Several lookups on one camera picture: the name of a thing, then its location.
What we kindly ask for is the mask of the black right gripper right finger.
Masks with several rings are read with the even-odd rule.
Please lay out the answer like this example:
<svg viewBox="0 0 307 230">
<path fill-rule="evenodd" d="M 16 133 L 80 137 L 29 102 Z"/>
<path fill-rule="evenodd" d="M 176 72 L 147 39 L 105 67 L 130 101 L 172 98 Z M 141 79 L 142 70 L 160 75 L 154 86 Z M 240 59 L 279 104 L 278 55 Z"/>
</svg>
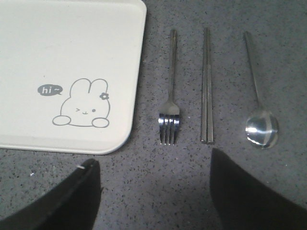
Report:
<svg viewBox="0 0 307 230">
<path fill-rule="evenodd" d="M 307 211 L 266 187 L 219 149 L 210 192 L 224 230 L 305 230 Z"/>
</svg>

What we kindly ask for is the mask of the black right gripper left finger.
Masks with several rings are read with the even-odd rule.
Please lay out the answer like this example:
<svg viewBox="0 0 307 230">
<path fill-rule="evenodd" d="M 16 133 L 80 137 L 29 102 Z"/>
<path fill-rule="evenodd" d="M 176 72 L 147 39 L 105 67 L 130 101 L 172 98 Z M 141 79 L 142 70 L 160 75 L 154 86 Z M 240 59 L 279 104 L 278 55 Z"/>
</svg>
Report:
<svg viewBox="0 0 307 230">
<path fill-rule="evenodd" d="M 101 200 L 100 165 L 88 159 L 40 199 L 0 222 L 2 230 L 91 230 Z"/>
</svg>

